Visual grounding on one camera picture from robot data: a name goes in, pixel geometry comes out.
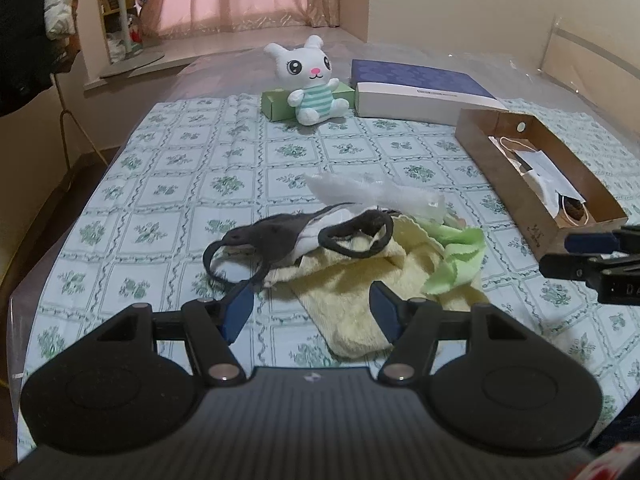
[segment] bed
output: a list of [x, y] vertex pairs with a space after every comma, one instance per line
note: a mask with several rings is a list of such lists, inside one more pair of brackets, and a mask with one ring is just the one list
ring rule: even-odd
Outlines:
[[[358, 57], [469, 73], [511, 110], [539, 117], [603, 181], [630, 222], [640, 222], [639, 151], [632, 137], [541, 75], [500, 56], [433, 56], [357, 43], [325, 50], [342, 80]], [[600, 305], [581, 284], [543, 278], [453, 127], [352, 114], [317, 127], [270, 123], [258, 97], [276, 87], [270, 71], [257, 50], [201, 59], [183, 70], [164, 102], [130, 135], [73, 228], [12, 295], [8, 345], [18, 456], [33, 447], [17, 405], [29, 374], [130, 303], [175, 310], [211, 294], [201, 264], [206, 245], [235, 225], [320, 208], [302, 174], [321, 171], [386, 176], [439, 190], [448, 208], [482, 226], [483, 290], [594, 374], [604, 393], [595, 433], [601, 431], [640, 389], [640, 311]], [[254, 265], [227, 263], [222, 270], [238, 280]], [[385, 357], [335, 358], [286, 289], [257, 294], [254, 304], [232, 346], [247, 370], [366, 365], [375, 374]], [[461, 342], [441, 344], [435, 366], [462, 352]], [[159, 353], [188, 369], [182, 344], [161, 342]]]

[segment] stuffed bunny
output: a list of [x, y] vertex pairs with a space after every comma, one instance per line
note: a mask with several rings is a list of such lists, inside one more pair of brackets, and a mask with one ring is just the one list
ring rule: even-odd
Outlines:
[[329, 117], [341, 117], [349, 109], [347, 99], [334, 99], [332, 91], [340, 81], [331, 79], [331, 63], [321, 49], [319, 36], [309, 36], [305, 46], [287, 50], [270, 43], [264, 51], [276, 60], [276, 76], [284, 89], [293, 90], [287, 98], [296, 109], [300, 124], [311, 126]]

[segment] plush toy foot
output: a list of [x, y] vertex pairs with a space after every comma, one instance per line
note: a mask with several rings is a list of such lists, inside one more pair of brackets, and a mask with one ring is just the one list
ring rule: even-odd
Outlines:
[[334, 99], [329, 110], [329, 117], [342, 117], [349, 110], [347, 99]]
[[303, 126], [311, 126], [320, 122], [320, 114], [313, 108], [300, 108], [296, 114], [298, 122]]

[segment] plush toy arm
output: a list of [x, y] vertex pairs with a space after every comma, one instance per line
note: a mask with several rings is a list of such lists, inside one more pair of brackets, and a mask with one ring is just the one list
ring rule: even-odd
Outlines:
[[305, 96], [304, 90], [294, 90], [289, 94], [289, 97], [287, 97], [287, 104], [295, 108], [302, 102], [302, 98], [304, 96]]
[[338, 88], [339, 84], [340, 80], [337, 77], [332, 77], [331, 79], [329, 79], [329, 82], [326, 85], [329, 87], [329, 90], [333, 92], [336, 88]]

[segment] plush toy ear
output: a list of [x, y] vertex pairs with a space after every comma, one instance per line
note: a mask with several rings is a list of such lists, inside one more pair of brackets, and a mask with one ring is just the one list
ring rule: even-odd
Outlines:
[[322, 38], [314, 34], [306, 40], [305, 48], [322, 48], [323, 45], [324, 41], [322, 41]]
[[273, 57], [273, 59], [278, 59], [282, 54], [288, 52], [288, 50], [277, 43], [270, 43], [264, 48], [264, 52]]

